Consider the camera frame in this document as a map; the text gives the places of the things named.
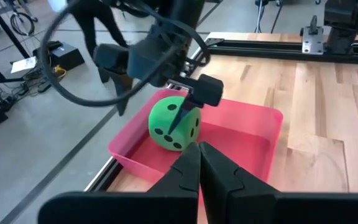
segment concrete floor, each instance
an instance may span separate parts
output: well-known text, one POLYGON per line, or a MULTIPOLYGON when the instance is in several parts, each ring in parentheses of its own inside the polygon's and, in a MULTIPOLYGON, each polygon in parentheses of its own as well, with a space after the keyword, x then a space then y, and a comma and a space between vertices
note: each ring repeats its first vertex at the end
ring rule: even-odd
MULTIPOLYGON (((206 3, 203 16, 214 6, 213 3, 206 3)), ((32 1, 30 8, 39 19, 35 33, 40 39, 55 13, 49 8, 47 0, 32 1)), ((323 10, 324 4, 316 6, 313 0, 285 1, 275 32, 298 34, 300 28, 309 24, 315 14, 322 24, 323 10)), ((266 7, 262 32, 270 32, 277 11, 274 2, 266 7)), ((150 17, 138 19, 127 14, 125 19, 119 11, 114 12, 124 37, 131 43, 144 38, 144 31, 153 23, 150 17)), ((197 31, 202 33, 202 38, 213 31, 253 32, 256 15, 254 1, 224 0, 197 31)), ((4 18, 7 20, 9 15, 4 15, 4 18)), ((114 43, 105 27, 97 23, 96 28, 99 43, 114 43)), ((38 47, 38 41, 34 38, 18 38, 29 51, 38 47)), ((53 39, 79 48, 86 61, 84 65, 69 71, 62 84, 83 98, 110 98, 85 49, 83 34, 71 17, 61 24, 53 39)), ((193 43, 189 54, 195 50, 193 43)), ((0 31, 0 71, 9 74, 9 62, 21 58, 7 35, 0 31)), ((47 199, 61 192, 83 190, 108 160, 108 142, 155 91, 156 88, 151 86, 144 88, 141 94, 131 99, 123 117, 112 115, 112 108, 74 105, 55 90, 35 97, 28 96, 18 102, 8 112, 9 119, 0 124, 0 223, 36 223, 37 211, 47 199), (76 147, 103 118, 108 122, 83 147, 76 147), (73 154, 76 151, 77 155, 67 166, 59 166, 69 152, 73 154), (53 168, 58 173, 56 177, 48 175, 53 168)))

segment wooden surface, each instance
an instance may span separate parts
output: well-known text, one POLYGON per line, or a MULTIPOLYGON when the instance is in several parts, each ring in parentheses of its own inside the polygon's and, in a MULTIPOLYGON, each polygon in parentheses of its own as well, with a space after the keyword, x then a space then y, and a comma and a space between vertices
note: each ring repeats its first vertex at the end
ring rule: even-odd
MULTIPOLYGON (((297 35, 281 34, 209 37, 300 41, 297 35)), ((358 65, 213 55, 195 77, 200 73, 223 81, 225 99, 284 114, 270 185, 291 192, 358 192, 358 65)), ((122 171, 109 191, 150 186, 122 171)))

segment green foam die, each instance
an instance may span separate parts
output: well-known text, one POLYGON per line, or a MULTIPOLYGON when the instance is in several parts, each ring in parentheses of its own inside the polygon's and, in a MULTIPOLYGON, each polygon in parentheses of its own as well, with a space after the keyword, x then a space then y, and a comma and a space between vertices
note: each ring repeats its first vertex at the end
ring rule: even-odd
POLYGON ((158 101, 149 115, 149 133, 152 139, 165 149, 182 151, 195 142, 200 133, 201 113, 199 108, 192 109, 168 135, 173 119, 180 105, 185 100, 182 96, 169 96, 158 101))

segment person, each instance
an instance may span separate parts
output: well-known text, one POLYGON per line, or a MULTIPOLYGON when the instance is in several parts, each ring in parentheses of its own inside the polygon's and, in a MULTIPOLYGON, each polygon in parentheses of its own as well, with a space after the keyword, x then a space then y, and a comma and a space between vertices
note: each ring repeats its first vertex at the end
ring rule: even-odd
POLYGON ((100 22, 103 23, 117 44, 121 47, 128 48, 128 44, 116 24, 111 8, 101 1, 80 1, 73 10, 71 10, 71 14, 84 33, 85 45, 92 58, 93 51, 97 46, 94 18, 98 18, 100 22))

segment pink plastic bin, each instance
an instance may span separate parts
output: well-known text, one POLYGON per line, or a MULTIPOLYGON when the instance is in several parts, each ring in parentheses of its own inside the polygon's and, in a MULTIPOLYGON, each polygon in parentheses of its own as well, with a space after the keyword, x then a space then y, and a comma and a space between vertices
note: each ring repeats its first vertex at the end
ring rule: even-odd
MULTIPOLYGON (((109 151, 125 169, 156 183, 179 157, 161 148, 149 135, 148 117, 156 102, 186 92, 160 90, 110 142, 109 151)), ((260 180, 267 181, 283 115, 275 109, 231 100, 201 110, 198 141, 207 141, 260 180)))

